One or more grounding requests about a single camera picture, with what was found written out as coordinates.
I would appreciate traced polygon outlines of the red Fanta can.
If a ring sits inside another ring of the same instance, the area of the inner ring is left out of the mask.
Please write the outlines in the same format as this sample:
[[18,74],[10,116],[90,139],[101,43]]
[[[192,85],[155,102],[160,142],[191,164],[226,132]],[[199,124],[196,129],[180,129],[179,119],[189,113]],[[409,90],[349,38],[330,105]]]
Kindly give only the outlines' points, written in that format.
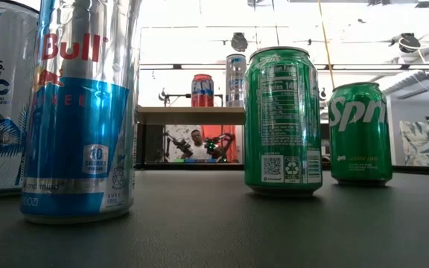
[[196,74],[191,82],[191,106],[214,106],[214,82],[209,74]]

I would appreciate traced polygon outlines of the wooden shelf with black legs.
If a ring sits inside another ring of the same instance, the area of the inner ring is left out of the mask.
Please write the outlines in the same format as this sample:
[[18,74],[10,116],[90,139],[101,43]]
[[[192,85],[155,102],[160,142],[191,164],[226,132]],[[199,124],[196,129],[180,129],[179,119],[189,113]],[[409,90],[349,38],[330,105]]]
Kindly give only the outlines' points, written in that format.
[[244,125],[243,107],[143,107],[139,106],[138,123],[140,147],[137,156],[140,161],[134,164],[148,164],[146,156],[147,125]]

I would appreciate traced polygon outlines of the orange backdrop panel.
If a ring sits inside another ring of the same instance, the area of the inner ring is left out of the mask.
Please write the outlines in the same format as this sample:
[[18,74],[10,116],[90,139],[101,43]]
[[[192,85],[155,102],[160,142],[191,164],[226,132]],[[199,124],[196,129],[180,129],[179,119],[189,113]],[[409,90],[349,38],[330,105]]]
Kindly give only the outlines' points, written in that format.
[[201,134],[204,139],[214,138],[216,136],[229,133],[234,136],[234,141],[226,149],[226,157],[228,162],[238,162],[238,149],[236,138],[235,125],[202,125]]

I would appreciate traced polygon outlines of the person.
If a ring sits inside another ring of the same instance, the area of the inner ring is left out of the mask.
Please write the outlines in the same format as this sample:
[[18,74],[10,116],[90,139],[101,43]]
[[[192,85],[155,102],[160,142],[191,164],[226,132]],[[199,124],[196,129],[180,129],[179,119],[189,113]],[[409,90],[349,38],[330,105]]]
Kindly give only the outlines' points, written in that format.
[[194,159],[194,160],[208,160],[212,159],[212,153],[208,153],[208,150],[205,148],[205,142],[201,136],[199,130],[193,130],[191,132],[191,140],[193,144],[191,146],[192,154],[188,156],[186,153],[183,153],[181,159]]

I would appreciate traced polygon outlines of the white speckled backdrop panel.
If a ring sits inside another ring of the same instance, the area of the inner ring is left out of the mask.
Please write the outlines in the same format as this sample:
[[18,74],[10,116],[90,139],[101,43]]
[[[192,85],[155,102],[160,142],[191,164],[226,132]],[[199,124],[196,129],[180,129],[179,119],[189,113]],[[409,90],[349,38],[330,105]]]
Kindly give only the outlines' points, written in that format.
[[164,133],[171,136],[170,138],[164,136],[165,161],[178,162],[181,159],[183,152],[175,145],[174,141],[189,144],[190,149],[193,149],[194,142],[191,138],[191,132],[194,130],[200,130],[200,125],[167,124],[164,126]]

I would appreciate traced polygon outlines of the green Sprite can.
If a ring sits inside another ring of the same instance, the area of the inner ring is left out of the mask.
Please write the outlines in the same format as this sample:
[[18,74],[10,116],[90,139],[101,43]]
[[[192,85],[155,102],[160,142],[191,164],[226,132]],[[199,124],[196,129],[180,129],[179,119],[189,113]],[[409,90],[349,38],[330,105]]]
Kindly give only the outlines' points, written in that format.
[[261,48],[245,74],[244,181],[254,193],[310,197],[322,187],[317,70],[301,48]]
[[331,176],[339,184],[384,186],[392,179],[387,101],[378,83],[335,88],[328,124]]

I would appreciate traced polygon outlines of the blue silver Red Bull can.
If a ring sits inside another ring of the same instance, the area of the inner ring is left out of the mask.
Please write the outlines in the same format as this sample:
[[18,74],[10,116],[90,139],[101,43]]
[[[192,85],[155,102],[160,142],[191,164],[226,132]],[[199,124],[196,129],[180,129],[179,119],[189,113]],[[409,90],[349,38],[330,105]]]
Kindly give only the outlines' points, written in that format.
[[89,223],[134,202],[142,0],[42,0],[20,210]]

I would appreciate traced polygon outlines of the leaf-patterned panel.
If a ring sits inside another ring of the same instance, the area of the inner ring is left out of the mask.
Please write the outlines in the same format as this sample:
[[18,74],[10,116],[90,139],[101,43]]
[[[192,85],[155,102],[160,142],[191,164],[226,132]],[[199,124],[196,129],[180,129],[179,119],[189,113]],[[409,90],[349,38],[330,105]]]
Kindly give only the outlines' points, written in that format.
[[429,120],[400,121],[405,164],[429,166]]

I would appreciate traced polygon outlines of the black aluminium table frame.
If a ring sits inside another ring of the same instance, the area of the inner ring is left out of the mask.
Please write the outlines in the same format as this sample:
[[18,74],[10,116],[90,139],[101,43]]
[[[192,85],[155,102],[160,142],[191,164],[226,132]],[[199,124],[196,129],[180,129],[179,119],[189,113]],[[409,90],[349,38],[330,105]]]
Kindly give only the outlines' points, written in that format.
[[[136,170],[244,170],[243,164],[214,164],[214,163],[148,163],[136,164]],[[394,173],[411,173],[429,175],[428,166],[393,165]]]

